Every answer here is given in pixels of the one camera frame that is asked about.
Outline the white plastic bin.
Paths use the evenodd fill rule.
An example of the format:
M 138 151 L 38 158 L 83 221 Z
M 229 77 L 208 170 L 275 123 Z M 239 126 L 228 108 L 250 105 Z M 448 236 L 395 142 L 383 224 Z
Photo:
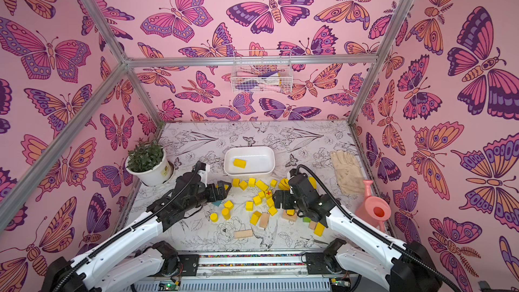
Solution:
M 239 158 L 247 162 L 245 169 L 233 166 L 233 160 Z M 235 147 L 228 150 L 224 157 L 224 172 L 231 178 L 267 178 L 276 166 L 274 151 L 267 146 Z

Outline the yellow cylinder block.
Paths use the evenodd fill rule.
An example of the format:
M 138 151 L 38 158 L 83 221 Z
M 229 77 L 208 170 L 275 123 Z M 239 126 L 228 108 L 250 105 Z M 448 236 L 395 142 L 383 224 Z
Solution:
M 223 208 L 222 216 L 223 216 L 224 220 L 229 220 L 231 218 L 231 210 L 228 208 Z

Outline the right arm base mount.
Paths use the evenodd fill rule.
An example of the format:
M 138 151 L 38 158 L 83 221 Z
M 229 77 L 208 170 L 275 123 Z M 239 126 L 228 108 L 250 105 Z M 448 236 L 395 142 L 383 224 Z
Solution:
M 323 252 L 305 252 L 301 255 L 301 261 L 306 265 L 308 274 L 344 275 L 347 273 L 347 270 L 339 266 L 334 256 Z

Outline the yellow long block right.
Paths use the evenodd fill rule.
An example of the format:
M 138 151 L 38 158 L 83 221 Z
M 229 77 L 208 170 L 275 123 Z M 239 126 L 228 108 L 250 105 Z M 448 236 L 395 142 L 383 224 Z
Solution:
M 325 228 L 326 227 L 323 224 L 317 223 L 316 227 L 314 229 L 314 234 L 319 236 L 319 237 L 321 237 L 323 235 L 323 232 L 324 232 Z

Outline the yellow disc block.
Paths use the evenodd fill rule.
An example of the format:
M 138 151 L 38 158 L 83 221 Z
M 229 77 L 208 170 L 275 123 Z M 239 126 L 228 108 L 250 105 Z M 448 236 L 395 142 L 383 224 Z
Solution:
M 217 213 L 212 213 L 210 216 L 209 216 L 209 219 L 213 222 L 213 223 L 216 223 L 218 221 L 218 215 Z

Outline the long natural wood block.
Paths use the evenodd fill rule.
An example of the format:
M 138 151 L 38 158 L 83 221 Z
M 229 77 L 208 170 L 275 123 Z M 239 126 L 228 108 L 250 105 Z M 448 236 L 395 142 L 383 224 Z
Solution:
M 250 238 L 252 236 L 254 236 L 254 232 L 251 229 L 234 232 L 235 239 L 246 239 L 246 238 Z

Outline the pink watering can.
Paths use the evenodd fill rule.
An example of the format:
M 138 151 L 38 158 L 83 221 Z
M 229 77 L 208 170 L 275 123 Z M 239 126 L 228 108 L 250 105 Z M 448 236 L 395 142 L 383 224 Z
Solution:
M 363 180 L 363 184 L 364 201 L 355 211 L 355 215 L 372 227 L 386 233 L 386 221 L 388 221 L 392 215 L 391 208 L 384 199 L 372 194 L 371 186 L 373 181 Z

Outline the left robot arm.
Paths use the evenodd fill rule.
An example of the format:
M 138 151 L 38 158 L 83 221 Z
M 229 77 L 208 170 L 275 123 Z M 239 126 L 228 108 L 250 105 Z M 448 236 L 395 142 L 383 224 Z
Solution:
M 224 201 L 231 183 L 209 184 L 208 169 L 195 168 L 178 177 L 175 186 L 149 205 L 135 221 L 71 260 L 58 258 L 45 276 L 43 291 L 121 291 L 154 274 L 178 271 L 178 251 L 160 241 L 134 258 L 130 255 L 153 241 L 186 213 L 206 203 Z

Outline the potted green plant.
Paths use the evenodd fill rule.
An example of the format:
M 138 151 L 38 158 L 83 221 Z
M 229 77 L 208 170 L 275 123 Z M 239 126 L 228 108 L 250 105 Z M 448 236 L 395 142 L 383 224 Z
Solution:
M 125 166 L 130 174 L 137 176 L 148 187 L 165 184 L 174 172 L 164 147 L 156 139 L 140 141 L 128 152 Z

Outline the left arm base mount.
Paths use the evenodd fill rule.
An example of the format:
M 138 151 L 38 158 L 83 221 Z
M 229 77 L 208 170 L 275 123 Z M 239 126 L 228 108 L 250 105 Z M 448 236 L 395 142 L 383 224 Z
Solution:
M 199 267 L 199 254 L 181 254 L 164 261 L 156 276 L 195 277 Z

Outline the yellow cube lower left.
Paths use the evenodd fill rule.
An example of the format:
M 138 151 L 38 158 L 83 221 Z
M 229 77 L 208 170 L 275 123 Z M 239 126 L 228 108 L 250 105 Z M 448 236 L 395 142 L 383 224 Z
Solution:
M 232 201 L 227 201 L 225 204 L 224 204 L 224 207 L 229 209 L 229 210 L 232 210 L 234 208 L 234 204 L 232 203 Z

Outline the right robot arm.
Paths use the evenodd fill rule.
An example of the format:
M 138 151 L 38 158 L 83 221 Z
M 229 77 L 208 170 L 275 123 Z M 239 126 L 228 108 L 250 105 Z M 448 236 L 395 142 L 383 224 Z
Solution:
M 328 268 L 351 271 L 387 291 L 439 291 L 459 287 L 440 273 L 427 249 L 419 242 L 406 243 L 368 224 L 342 205 L 307 166 L 299 164 L 287 174 L 289 190 L 275 196 L 284 210 L 343 235 L 325 251 Z

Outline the natural wood block upright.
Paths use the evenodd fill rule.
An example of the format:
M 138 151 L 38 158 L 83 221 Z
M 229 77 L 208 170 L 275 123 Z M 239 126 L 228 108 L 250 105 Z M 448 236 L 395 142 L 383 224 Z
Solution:
M 259 219 L 258 227 L 266 229 L 270 220 L 269 213 L 262 213 L 262 216 Z

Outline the beige work glove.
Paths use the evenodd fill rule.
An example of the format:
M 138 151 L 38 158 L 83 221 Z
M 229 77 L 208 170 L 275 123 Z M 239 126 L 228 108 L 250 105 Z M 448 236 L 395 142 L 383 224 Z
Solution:
M 343 195 L 363 195 L 364 176 L 356 157 L 346 151 L 331 151 L 330 157 Z

